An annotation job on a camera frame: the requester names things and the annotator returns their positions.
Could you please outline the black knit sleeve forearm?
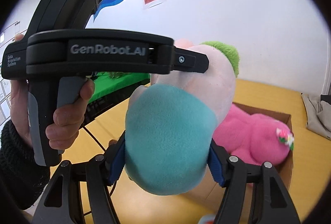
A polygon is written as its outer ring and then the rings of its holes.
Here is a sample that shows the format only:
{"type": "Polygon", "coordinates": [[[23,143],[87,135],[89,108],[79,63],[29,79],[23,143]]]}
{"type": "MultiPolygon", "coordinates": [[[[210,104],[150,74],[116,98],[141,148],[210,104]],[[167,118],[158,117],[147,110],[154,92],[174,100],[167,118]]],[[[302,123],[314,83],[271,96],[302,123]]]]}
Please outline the black knit sleeve forearm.
{"type": "Polygon", "coordinates": [[[1,181],[6,193],[21,210],[30,208],[50,180],[50,168],[39,166],[34,151],[19,136],[11,120],[1,134],[1,181]]]}

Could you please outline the person's left hand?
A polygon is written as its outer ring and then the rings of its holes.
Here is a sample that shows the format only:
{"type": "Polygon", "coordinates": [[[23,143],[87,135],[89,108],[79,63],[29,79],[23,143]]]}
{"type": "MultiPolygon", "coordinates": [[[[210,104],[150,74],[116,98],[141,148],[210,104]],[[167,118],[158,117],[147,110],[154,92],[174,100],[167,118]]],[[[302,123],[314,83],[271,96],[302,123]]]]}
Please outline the person's left hand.
{"type": "MultiPolygon", "coordinates": [[[[73,145],[94,90],[94,82],[88,79],[81,87],[80,97],[73,104],[62,106],[54,112],[53,123],[46,128],[51,148],[66,150],[73,145]]],[[[28,123],[28,83],[25,80],[11,81],[11,120],[19,136],[32,146],[28,123]]]]}

